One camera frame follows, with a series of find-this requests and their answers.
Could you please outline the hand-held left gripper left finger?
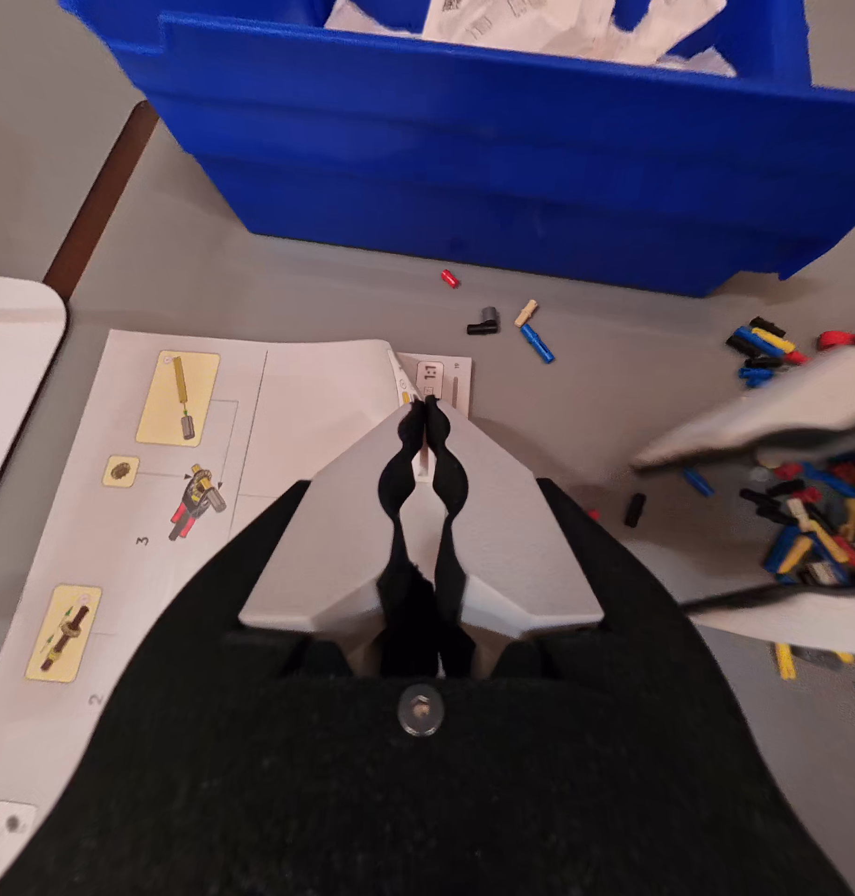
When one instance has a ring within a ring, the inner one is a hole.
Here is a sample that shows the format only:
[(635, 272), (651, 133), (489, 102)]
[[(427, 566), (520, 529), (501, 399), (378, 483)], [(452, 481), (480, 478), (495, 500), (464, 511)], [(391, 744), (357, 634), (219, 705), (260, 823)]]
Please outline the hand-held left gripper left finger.
[(395, 546), (408, 561), (399, 512), (412, 495), (426, 405), (396, 409), (308, 484), (239, 614), (250, 628), (380, 633), (378, 583)]

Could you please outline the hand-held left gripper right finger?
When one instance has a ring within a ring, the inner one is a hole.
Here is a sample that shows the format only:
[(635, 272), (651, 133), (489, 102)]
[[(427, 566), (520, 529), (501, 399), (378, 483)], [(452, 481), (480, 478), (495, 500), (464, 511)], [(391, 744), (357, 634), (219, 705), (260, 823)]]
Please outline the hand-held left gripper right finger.
[(533, 473), (444, 400), (426, 400), (425, 426), (445, 509), (435, 563), (443, 621), (510, 640), (601, 621)]

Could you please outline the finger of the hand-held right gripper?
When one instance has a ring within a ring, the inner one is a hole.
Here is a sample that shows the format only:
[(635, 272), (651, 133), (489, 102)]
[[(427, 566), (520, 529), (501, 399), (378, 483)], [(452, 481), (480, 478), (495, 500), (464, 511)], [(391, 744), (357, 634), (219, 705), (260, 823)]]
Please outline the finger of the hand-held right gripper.
[(760, 455), (812, 461), (855, 451), (855, 346), (828, 350), (656, 437), (631, 460), (657, 471)]
[(855, 587), (773, 584), (685, 601), (693, 621), (770, 643), (855, 654)]

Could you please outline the pile of small lego pins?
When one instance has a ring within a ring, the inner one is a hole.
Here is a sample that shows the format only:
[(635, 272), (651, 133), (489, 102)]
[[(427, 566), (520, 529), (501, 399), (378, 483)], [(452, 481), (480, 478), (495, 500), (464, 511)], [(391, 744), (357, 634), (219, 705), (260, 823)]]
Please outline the pile of small lego pins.
[[(847, 346), (855, 346), (855, 333), (826, 331), (817, 339), (814, 359)], [(727, 459), (737, 460), (755, 461), (769, 475), (767, 490), (741, 493), (759, 517), (778, 529), (762, 563), (772, 579), (767, 585), (855, 587), (855, 451), (812, 461), (773, 462), (760, 455)], [(794, 676), (792, 648), (825, 652), (773, 644), (784, 678)], [(829, 652), (855, 661), (853, 653)]]

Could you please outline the lego instruction booklet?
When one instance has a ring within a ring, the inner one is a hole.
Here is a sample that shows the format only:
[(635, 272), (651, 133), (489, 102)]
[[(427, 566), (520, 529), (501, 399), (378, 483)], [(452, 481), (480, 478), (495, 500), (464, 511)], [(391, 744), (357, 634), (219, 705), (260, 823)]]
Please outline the lego instruction booklet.
[(109, 332), (0, 652), (0, 878), (175, 595), (427, 372), (468, 413), (466, 357)]

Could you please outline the blue storage bin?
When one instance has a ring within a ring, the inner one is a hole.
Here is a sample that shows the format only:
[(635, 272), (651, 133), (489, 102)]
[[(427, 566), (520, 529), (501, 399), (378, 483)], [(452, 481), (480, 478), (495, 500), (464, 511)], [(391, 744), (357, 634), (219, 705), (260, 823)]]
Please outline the blue storage bin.
[(855, 91), (812, 84), (802, 2), (678, 51), (729, 78), (323, 27), (331, 2), (60, 2), (241, 223), (705, 297), (855, 227)]

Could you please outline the white paper bags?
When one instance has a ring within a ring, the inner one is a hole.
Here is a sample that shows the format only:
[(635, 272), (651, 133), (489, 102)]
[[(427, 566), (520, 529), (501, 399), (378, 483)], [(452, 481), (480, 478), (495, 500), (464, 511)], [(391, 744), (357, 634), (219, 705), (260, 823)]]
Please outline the white paper bags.
[(478, 49), (544, 54), (735, 77), (702, 39), (678, 49), (727, 8), (707, 1), (335, 2), (324, 28)]

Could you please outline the white square base plate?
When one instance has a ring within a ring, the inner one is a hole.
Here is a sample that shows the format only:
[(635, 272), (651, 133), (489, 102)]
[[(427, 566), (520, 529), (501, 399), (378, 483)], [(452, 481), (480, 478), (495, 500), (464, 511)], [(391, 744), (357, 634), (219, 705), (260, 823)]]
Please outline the white square base plate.
[(0, 276), (0, 474), (66, 330), (49, 286)]

